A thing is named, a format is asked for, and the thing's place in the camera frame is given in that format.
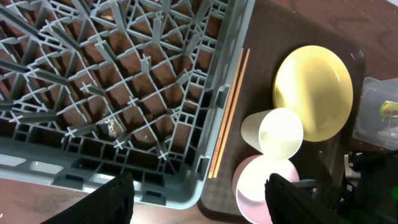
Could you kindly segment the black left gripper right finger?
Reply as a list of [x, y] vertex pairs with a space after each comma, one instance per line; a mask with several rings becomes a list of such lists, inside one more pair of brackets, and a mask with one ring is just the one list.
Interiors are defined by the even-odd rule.
[[276, 173], [265, 183], [265, 199], [273, 224], [349, 223]]

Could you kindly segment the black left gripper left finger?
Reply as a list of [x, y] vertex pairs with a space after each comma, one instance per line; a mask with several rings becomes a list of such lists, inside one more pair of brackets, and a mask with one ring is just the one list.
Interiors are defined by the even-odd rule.
[[134, 196], [132, 175], [124, 172], [44, 223], [129, 224], [133, 214]]

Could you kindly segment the white pink shallow bowl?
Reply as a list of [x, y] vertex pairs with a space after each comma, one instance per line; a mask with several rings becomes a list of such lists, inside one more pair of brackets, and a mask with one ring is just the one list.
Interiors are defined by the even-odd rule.
[[290, 182], [298, 182], [299, 174], [288, 160], [271, 159], [265, 155], [246, 158], [238, 165], [233, 175], [232, 188], [241, 215], [251, 223], [269, 224], [265, 183], [276, 173]]

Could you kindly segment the pale green plastic cup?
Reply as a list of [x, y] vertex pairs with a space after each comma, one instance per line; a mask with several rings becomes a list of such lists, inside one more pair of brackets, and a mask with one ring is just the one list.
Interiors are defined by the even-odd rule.
[[241, 124], [243, 140], [273, 159], [289, 159], [300, 149], [303, 124], [295, 112], [276, 108], [247, 116]]

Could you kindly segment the green orange snack wrapper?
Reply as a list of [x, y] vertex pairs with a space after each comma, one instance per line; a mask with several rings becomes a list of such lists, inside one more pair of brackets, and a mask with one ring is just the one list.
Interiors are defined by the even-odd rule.
[[384, 118], [395, 119], [398, 117], [398, 102], [385, 101], [380, 109], [379, 114]]

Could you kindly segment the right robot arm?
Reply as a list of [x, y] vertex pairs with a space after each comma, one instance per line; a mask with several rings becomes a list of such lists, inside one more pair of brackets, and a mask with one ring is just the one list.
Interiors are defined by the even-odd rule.
[[351, 223], [397, 223], [397, 151], [350, 151], [335, 212]]

